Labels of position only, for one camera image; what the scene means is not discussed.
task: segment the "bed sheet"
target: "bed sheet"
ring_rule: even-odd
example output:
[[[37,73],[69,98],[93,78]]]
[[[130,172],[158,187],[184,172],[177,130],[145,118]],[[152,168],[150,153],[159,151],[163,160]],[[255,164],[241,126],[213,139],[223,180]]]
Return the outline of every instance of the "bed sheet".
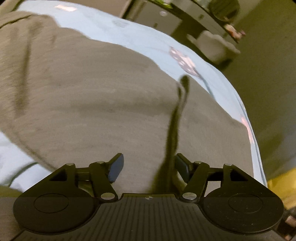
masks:
[[[49,15],[61,27],[75,29],[94,40],[119,44],[132,49],[152,59],[160,69],[176,81],[188,73],[180,63],[172,58],[169,51],[174,48],[189,57],[200,75],[200,77],[192,75],[192,78],[212,94],[232,118],[242,122],[248,128],[254,178],[267,186],[258,145],[238,93],[220,71],[205,62],[191,49],[153,28],[79,4],[27,0],[19,6],[18,11]],[[50,174],[50,171],[35,163],[1,133],[0,155],[0,185],[10,186],[24,192]]]

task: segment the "drawer handle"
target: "drawer handle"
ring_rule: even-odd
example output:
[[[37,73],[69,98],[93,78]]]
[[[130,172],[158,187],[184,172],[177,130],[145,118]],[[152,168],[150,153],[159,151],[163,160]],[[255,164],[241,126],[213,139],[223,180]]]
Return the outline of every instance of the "drawer handle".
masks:
[[[163,16],[163,17],[165,17],[165,16],[167,16],[167,15],[168,15],[168,13],[167,13],[167,12],[165,12],[165,11],[160,11],[160,12],[159,12],[159,14],[160,14],[161,16]]]

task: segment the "gray chair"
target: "gray chair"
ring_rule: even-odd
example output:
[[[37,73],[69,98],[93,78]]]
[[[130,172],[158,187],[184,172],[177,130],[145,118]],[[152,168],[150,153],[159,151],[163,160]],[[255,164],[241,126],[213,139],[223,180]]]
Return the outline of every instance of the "gray chair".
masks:
[[[187,35],[187,39],[193,43],[206,58],[217,65],[227,60],[232,60],[240,54],[240,51],[232,43],[229,43],[220,35],[212,34],[207,30],[203,31],[197,39],[191,35]]]

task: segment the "silver screw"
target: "silver screw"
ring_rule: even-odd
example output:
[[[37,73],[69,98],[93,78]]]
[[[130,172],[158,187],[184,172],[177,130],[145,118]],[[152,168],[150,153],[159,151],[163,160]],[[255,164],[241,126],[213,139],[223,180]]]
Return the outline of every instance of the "silver screw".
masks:
[[[110,192],[105,192],[101,195],[101,198],[104,200],[111,200],[111,199],[115,198],[115,195]]]
[[[192,193],[192,192],[186,192],[182,195],[183,198],[187,199],[187,200],[193,200],[196,199],[196,194]]]

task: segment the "drawer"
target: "drawer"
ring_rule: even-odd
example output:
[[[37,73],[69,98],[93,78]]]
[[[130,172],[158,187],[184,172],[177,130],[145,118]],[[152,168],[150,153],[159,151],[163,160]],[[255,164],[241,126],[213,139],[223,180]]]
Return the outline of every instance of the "drawer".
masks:
[[[181,19],[154,3],[146,2],[134,22],[171,35],[181,23]]]

